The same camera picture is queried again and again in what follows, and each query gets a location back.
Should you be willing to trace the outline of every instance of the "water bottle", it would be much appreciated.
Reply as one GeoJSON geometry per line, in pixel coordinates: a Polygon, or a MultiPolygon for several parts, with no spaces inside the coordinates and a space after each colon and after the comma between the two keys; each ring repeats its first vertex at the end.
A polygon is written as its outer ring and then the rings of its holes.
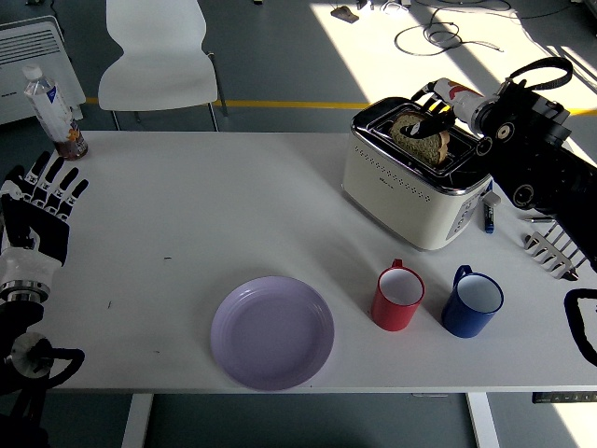
{"type": "Polygon", "coordinates": [[[37,64],[25,65],[22,72],[29,80],[25,96],[34,107],[37,119],[54,143],[58,154],[68,161],[75,161],[87,154],[87,142],[56,82],[45,77],[37,64]]]}

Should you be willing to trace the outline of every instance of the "table leg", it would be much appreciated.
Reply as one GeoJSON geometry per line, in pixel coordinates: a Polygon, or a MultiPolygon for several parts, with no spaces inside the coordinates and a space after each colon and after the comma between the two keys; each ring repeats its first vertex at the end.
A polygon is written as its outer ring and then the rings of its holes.
{"type": "Polygon", "coordinates": [[[484,392],[470,392],[466,394],[466,401],[478,448],[499,448],[500,444],[497,440],[487,394],[484,392]]]}
{"type": "Polygon", "coordinates": [[[122,448],[143,448],[151,415],[153,394],[133,394],[122,448]]]}

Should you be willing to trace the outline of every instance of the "blue mug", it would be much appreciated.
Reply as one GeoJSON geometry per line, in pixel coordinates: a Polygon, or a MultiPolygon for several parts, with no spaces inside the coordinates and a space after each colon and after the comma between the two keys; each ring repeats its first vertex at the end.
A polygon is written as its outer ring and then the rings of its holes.
{"type": "Polygon", "coordinates": [[[468,265],[456,271],[450,298],[442,313],[444,328],[459,338],[472,338],[487,325],[504,304],[504,292],[483,273],[468,265]]]}

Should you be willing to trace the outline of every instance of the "mug handle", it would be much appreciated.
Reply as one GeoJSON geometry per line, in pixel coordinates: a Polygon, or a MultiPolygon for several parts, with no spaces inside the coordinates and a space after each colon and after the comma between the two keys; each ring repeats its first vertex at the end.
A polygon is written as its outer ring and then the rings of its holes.
{"type": "Polygon", "coordinates": [[[463,264],[460,268],[458,268],[456,275],[454,276],[454,286],[456,286],[461,278],[463,278],[465,275],[469,275],[470,273],[473,273],[473,270],[467,264],[463,264]]]}

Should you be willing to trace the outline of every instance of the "table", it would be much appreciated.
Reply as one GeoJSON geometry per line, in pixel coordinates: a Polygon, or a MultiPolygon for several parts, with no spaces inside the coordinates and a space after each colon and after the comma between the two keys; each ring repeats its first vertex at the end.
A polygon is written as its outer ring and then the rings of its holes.
{"type": "Polygon", "coordinates": [[[507,201],[495,209],[494,234],[476,213],[448,246],[423,252],[342,193],[348,134],[85,138],[89,154],[63,169],[78,167],[90,186],[34,328],[86,353],[64,390],[250,392],[215,364],[210,326],[234,288],[265,275],[311,285],[334,316],[330,358],[291,393],[597,389],[597,368],[577,350],[562,306],[568,290],[594,287],[597,274],[584,264],[577,282],[550,277],[522,248],[525,234],[548,227],[520,220],[528,213],[507,201]],[[394,258],[426,285],[410,325],[396,333],[368,315],[377,277],[394,258]],[[461,264],[505,293],[502,310],[470,340],[439,321],[461,264]]]}

